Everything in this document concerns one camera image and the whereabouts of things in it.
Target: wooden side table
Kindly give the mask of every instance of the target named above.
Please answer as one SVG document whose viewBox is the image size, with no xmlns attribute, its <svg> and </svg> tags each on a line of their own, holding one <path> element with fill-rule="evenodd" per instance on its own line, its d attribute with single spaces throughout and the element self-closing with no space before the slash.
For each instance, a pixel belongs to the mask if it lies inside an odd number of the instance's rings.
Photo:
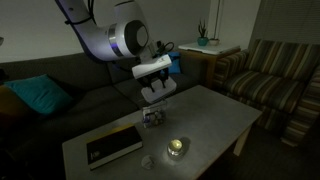
<svg viewBox="0 0 320 180">
<path fill-rule="evenodd" d="M 213 74 L 215 69 L 215 64 L 218 59 L 226 57 L 230 54 L 234 54 L 240 51 L 239 46 L 211 46 L 207 45 L 204 47 L 198 46 L 196 43 L 186 44 L 179 46 L 181 56 L 188 56 L 194 59 L 206 60 L 207 75 L 205 79 L 205 84 L 207 88 L 213 88 Z"/>
</svg>

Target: white wall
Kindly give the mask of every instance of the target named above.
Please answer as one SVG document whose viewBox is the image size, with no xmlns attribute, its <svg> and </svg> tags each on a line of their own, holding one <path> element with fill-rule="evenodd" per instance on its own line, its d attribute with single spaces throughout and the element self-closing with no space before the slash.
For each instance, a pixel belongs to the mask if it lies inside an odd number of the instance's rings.
<svg viewBox="0 0 320 180">
<path fill-rule="evenodd" d="M 221 44 L 249 46 L 261 0 L 221 0 L 217 34 Z M 218 0 L 211 0 L 209 38 L 213 36 Z"/>
<path fill-rule="evenodd" d="M 96 0 L 99 26 L 113 23 L 112 6 L 121 0 Z M 179 44 L 195 41 L 200 18 L 208 20 L 210 0 L 137 0 L 154 40 Z M 82 48 L 54 0 L 1 0 L 0 62 L 82 52 Z"/>
</svg>

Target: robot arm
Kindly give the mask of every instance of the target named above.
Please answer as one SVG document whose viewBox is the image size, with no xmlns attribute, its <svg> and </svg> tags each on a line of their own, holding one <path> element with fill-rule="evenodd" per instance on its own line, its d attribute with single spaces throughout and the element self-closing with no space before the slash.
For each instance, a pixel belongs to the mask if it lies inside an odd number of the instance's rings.
<svg viewBox="0 0 320 180">
<path fill-rule="evenodd" d="M 96 61 L 114 61 L 137 57 L 141 64 L 132 68 L 133 75 L 144 88 L 141 90 L 149 103 L 156 102 L 176 89 L 168 77 L 170 58 L 155 54 L 143 13 L 135 1 L 119 3 L 114 7 L 116 24 L 98 27 L 93 17 L 93 0 L 87 8 L 83 0 L 55 0 L 67 18 L 84 52 Z"/>
</svg>

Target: coffee table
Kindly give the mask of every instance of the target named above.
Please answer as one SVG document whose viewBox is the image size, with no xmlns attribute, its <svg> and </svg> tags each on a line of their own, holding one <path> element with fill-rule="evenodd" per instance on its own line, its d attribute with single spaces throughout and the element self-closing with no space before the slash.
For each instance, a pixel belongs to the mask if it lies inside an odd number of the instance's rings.
<svg viewBox="0 0 320 180">
<path fill-rule="evenodd" d="M 196 179 L 235 141 L 234 153 L 240 155 L 252 123 L 261 112 L 202 86 L 195 86 L 167 99 L 166 121 L 145 129 L 142 111 L 89 131 L 62 144 L 68 180 L 102 179 Z M 90 171 L 86 141 L 117 126 L 135 123 L 143 148 Z M 181 139 L 186 152 L 172 160 L 167 145 Z M 151 155 L 154 168 L 141 167 Z"/>
</svg>

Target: black book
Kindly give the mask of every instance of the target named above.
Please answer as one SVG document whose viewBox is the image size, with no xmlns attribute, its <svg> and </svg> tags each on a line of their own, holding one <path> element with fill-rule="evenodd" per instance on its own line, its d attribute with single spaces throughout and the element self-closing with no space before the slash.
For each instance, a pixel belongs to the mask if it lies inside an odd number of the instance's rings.
<svg viewBox="0 0 320 180">
<path fill-rule="evenodd" d="M 92 170 L 141 147 L 141 136 L 133 124 L 112 129 L 87 142 L 89 167 Z"/>
</svg>

